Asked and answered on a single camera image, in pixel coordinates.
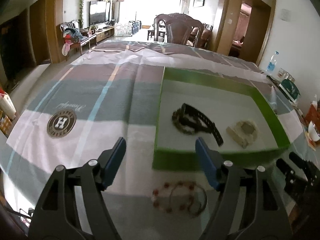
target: hanging vine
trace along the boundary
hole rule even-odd
[[[83,0],[80,0],[80,12],[79,12],[79,25],[80,28],[83,27]]]

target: bottle label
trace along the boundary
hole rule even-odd
[[[269,65],[267,67],[267,71],[272,72],[275,69],[275,65],[269,62]]]

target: round logo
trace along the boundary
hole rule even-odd
[[[66,136],[76,123],[76,113],[71,109],[63,109],[54,114],[47,125],[47,132],[51,137]]]

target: plaid tablecloth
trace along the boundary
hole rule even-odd
[[[104,42],[67,65],[23,112],[5,145],[0,166],[31,203],[36,203],[54,168],[78,167],[111,148],[122,136],[127,152],[114,183],[104,192],[110,215],[123,239],[197,239],[217,199],[202,172],[167,172],[151,168],[162,74],[184,68],[256,87],[269,99],[271,85],[255,64],[192,47],[143,42]],[[277,92],[278,117],[291,150],[317,164],[299,119]],[[63,138],[51,138],[47,123],[59,109],[71,108],[77,120]],[[273,177],[284,185],[277,169]],[[209,206],[196,219],[155,210],[150,197],[166,181],[196,180],[208,191]],[[78,204],[81,193],[77,189]],[[285,203],[288,198],[282,195]],[[90,232],[79,208],[84,230]]]

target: water bottle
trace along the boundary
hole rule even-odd
[[[268,65],[268,67],[266,69],[267,74],[270,75],[275,70],[275,66],[277,64],[277,60],[276,59],[277,59],[278,55],[279,55],[279,52],[276,51],[273,54],[273,56],[271,57],[269,65]]]

